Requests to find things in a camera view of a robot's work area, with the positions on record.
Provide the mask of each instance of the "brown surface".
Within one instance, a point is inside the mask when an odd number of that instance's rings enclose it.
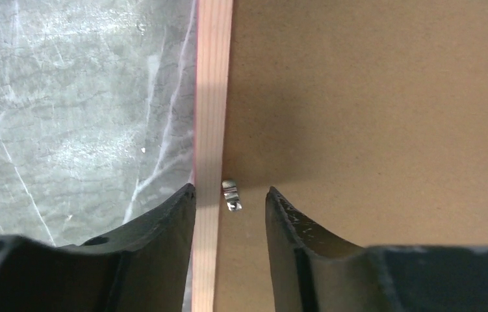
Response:
[[[216,310],[273,311],[264,196],[358,244],[488,244],[488,1],[235,3]]]

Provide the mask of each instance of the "wooden edge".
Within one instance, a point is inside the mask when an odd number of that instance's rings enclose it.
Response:
[[[233,0],[198,0],[192,312],[212,312]]]

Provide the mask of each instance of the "wood grain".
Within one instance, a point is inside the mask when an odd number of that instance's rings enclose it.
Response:
[[[213,311],[232,4],[198,1],[192,312]]]

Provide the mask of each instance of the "gray stone surface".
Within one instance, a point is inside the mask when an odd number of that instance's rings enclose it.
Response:
[[[189,181],[195,1],[0,0],[0,233],[80,244]]]

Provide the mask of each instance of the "small metal object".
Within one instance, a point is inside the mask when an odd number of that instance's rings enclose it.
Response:
[[[238,188],[236,188],[236,181],[224,180],[222,183],[223,194],[227,201],[228,210],[238,211],[242,210],[242,204],[240,203],[240,196],[238,195]]]

